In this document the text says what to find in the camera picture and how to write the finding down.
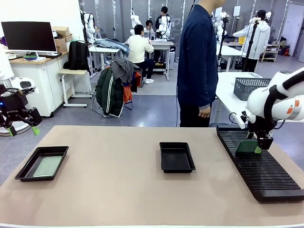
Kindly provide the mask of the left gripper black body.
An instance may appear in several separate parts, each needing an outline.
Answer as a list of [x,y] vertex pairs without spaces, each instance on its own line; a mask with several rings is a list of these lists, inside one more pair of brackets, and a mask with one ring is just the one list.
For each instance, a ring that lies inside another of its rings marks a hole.
[[9,118],[27,118],[26,96],[18,89],[0,89],[0,111]]

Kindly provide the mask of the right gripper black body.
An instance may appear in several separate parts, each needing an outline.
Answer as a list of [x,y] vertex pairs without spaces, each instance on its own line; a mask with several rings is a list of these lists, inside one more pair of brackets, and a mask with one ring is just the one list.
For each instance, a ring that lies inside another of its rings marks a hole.
[[248,118],[248,132],[254,133],[257,138],[268,138],[269,133],[274,129],[276,123],[259,116]]

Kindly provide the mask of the dark green circuit board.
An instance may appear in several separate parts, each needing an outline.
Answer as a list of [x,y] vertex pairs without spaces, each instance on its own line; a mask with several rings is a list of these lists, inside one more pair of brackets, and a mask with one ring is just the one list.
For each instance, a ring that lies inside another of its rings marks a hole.
[[257,141],[244,140],[239,143],[236,150],[236,155],[243,155],[249,153],[261,153],[261,149],[259,148]]

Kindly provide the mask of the silver-patterned green circuit board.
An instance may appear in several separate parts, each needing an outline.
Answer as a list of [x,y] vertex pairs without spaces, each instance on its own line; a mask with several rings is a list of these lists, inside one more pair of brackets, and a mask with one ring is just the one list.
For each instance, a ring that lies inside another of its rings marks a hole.
[[61,156],[42,157],[33,173],[33,177],[53,176],[59,166],[61,158]]

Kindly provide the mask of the large black ESD tray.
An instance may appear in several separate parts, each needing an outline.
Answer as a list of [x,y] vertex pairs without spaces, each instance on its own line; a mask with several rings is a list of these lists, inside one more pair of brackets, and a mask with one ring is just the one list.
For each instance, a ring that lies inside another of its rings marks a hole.
[[[67,154],[68,149],[69,149],[68,146],[37,147],[30,156],[30,158],[26,161],[24,166],[20,169],[18,174],[15,176],[15,179],[20,180],[21,182],[52,181],[55,178]],[[33,177],[33,173],[38,166],[38,162],[41,161],[42,157],[48,157],[48,156],[62,157],[55,174],[53,176],[48,176],[48,177]]]

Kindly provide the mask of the small black ESD tray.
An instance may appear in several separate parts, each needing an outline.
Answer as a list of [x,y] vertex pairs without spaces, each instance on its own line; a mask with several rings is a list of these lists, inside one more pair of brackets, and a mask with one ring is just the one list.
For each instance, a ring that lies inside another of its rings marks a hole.
[[160,142],[161,169],[164,173],[191,173],[196,167],[186,142]]

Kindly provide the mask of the person's right forearm navy sleeve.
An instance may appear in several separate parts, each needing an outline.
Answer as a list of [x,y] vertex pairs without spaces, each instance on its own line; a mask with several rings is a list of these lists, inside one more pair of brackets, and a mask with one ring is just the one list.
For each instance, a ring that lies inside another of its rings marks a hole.
[[204,75],[196,83],[196,103],[200,109],[210,106],[215,100],[218,75]]

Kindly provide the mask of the person's right hand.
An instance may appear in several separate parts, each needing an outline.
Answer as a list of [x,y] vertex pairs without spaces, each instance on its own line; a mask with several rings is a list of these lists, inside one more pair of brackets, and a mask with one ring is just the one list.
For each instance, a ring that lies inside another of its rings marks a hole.
[[211,107],[208,106],[206,108],[200,108],[198,116],[201,118],[210,118],[210,114],[211,114]]

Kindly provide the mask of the white cylindrical air purifier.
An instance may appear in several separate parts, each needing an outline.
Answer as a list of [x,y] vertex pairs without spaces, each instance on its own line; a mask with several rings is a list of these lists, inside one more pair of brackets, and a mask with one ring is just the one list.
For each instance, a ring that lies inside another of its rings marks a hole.
[[[30,129],[30,126],[27,123],[24,123],[23,121],[13,121],[12,125],[16,130],[16,135],[26,132]],[[0,136],[10,136],[10,134],[4,127],[0,127]]]

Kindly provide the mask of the white work table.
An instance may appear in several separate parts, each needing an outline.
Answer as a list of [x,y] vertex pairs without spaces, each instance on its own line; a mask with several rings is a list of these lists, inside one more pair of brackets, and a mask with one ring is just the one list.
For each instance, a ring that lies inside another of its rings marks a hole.
[[224,107],[229,114],[233,113],[230,117],[234,117],[234,121],[239,125],[241,129],[245,128],[245,123],[241,119],[241,113],[246,111],[247,114],[251,114],[247,110],[247,101],[241,101],[234,95],[235,78],[262,78],[256,73],[249,72],[219,72],[218,73],[218,85],[216,90],[216,96],[218,104],[215,109],[214,123],[219,123],[221,108]]

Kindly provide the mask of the black computer monitor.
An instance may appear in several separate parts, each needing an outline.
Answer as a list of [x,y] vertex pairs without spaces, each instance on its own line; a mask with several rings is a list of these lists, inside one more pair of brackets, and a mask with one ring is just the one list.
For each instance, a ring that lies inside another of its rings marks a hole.
[[57,53],[50,22],[6,21],[1,26],[11,51]]

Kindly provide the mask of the person in navy jacket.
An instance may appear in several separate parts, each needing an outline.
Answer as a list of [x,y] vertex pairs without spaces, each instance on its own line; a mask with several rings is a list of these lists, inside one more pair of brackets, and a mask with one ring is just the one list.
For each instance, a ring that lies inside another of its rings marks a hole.
[[177,74],[181,127],[208,127],[210,118],[199,117],[196,83],[204,75],[218,75],[217,42],[211,13],[225,0],[199,0],[184,24]]

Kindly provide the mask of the orange garment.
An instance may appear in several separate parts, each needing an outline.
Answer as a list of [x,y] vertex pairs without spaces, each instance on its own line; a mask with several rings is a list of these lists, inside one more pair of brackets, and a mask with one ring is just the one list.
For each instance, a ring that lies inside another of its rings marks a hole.
[[142,76],[139,72],[133,73],[133,78],[130,83],[123,83],[123,101],[126,104],[133,100],[133,93],[137,93],[137,88],[141,87]]

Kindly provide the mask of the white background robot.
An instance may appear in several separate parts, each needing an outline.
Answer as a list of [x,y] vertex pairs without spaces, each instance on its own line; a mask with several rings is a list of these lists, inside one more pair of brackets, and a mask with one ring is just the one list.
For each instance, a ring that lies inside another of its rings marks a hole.
[[81,12],[81,21],[83,25],[83,34],[85,41],[88,44],[92,44],[95,41],[94,33],[95,33],[95,19],[93,14],[87,14],[85,12]]
[[171,18],[170,16],[162,16],[158,19],[159,28],[157,29],[157,37],[159,39],[168,39],[171,34]]
[[142,23],[139,20],[139,16],[134,13],[133,8],[131,8],[130,14],[131,14],[130,18],[131,18],[131,23],[132,23],[132,28],[130,29],[130,33],[132,36],[134,36],[135,35],[135,31],[134,31],[135,26],[141,25]]
[[229,15],[226,12],[220,12],[216,18],[215,27],[217,29],[218,43],[227,35],[226,25],[229,23]]

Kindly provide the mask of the grey lab table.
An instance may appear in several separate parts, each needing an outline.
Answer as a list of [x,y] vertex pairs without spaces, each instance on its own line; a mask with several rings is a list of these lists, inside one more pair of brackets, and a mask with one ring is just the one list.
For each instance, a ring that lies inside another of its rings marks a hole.
[[169,41],[151,41],[154,51],[155,47],[161,48],[161,50],[167,50],[167,54],[170,52],[170,47],[173,46],[172,42]]

